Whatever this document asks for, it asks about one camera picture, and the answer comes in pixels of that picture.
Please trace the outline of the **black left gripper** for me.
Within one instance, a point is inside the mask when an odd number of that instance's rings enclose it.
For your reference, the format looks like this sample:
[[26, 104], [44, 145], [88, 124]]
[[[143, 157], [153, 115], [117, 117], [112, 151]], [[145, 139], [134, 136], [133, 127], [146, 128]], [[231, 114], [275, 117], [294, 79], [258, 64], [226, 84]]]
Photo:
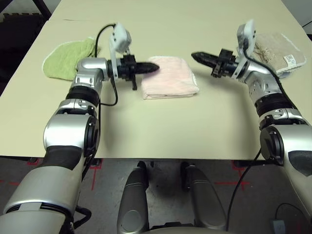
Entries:
[[130, 81], [132, 90], [137, 90], [136, 74], [153, 73], [159, 69], [159, 66], [152, 62], [136, 62], [134, 55], [124, 55], [123, 58], [117, 59], [117, 76], [118, 78]]

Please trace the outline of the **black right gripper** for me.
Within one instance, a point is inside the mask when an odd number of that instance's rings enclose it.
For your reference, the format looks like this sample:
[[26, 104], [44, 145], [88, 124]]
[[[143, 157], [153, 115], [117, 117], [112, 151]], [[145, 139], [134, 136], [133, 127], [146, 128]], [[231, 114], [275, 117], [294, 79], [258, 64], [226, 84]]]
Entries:
[[226, 49], [221, 49], [218, 56], [203, 51], [193, 52], [191, 56], [198, 63], [213, 68], [212, 76], [215, 78], [231, 77], [238, 66], [233, 51]]

